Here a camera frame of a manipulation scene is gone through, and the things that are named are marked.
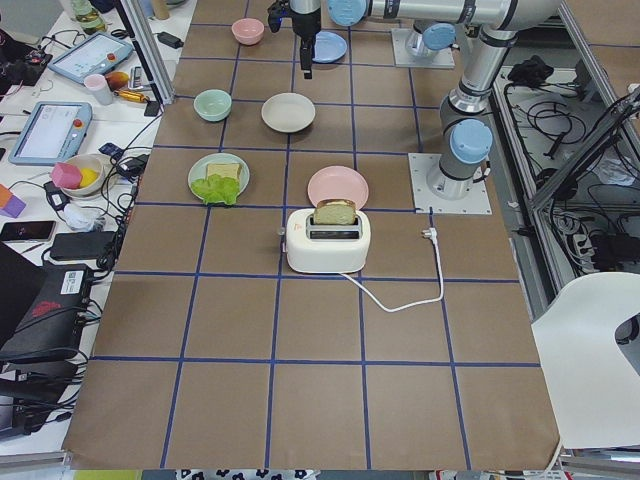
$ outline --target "smartphone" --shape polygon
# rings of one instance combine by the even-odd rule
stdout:
[[[0,232],[2,242],[46,242],[51,238],[56,222],[43,220],[37,222],[7,222]]]

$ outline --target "charger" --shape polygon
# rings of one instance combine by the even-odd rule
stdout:
[[[70,202],[69,197],[59,187],[56,187],[53,182],[47,182],[43,187],[47,195],[47,203],[51,205],[51,208],[56,212],[64,210],[64,207]]]
[[[158,34],[158,41],[170,46],[171,48],[180,48],[184,45],[184,42],[175,35],[171,35],[167,32],[160,32]]]

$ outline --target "power cord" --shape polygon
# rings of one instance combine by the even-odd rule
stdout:
[[[373,300],[376,303],[376,305],[378,305],[378,307],[380,307],[382,310],[384,310],[387,313],[396,313],[396,312],[400,312],[402,310],[406,310],[407,308],[417,307],[418,305],[426,305],[428,303],[439,302],[440,300],[442,300],[444,298],[444,277],[442,276],[442,264],[441,264],[441,261],[440,261],[440,248],[438,246],[438,232],[436,231],[436,229],[434,227],[430,227],[428,230],[423,230],[422,231],[422,238],[427,238],[427,239],[431,240],[431,243],[433,243],[433,248],[434,248],[435,253],[436,253],[436,267],[438,269],[438,284],[440,286],[440,295],[438,295],[436,298],[430,298],[430,299],[426,299],[426,300],[419,300],[417,302],[407,303],[406,305],[402,305],[400,307],[389,308],[389,307],[385,307],[382,304],[382,302],[380,302],[380,300],[378,300],[373,295],[373,293],[371,293],[360,282],[358,282],[357,280],[354,280],[352,277],[350,277],[349,275],[347,275],[345,273],[341,273],[340,275],[343,276],[344,278],[346,278],[347,280],[349,280],[351,283],[353,283],[356,287],[358,287],[364,293],[369,295],[369,298],[371,298],[371,300]]]

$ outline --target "blue joint cap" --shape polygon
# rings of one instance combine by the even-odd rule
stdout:
[[[456,29],[450,23],[434,23],[422,33],[422,42],[429,50],[442,50],[456,41]]]
[[[343,27],[355,25],[367,11],[366,0],[328,0],[327,5],[331,20]]]
[[[480,120],[467,119],[453,127],[449,145],[458,160],[467,165],[480,163],[493,144],[493,134]]]

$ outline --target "laptop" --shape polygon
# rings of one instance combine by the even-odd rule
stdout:
[[[12,361],[31,363],[74,357],[90,272],[85,264],[38,267],[0,242],[0,359],[19,356]]]

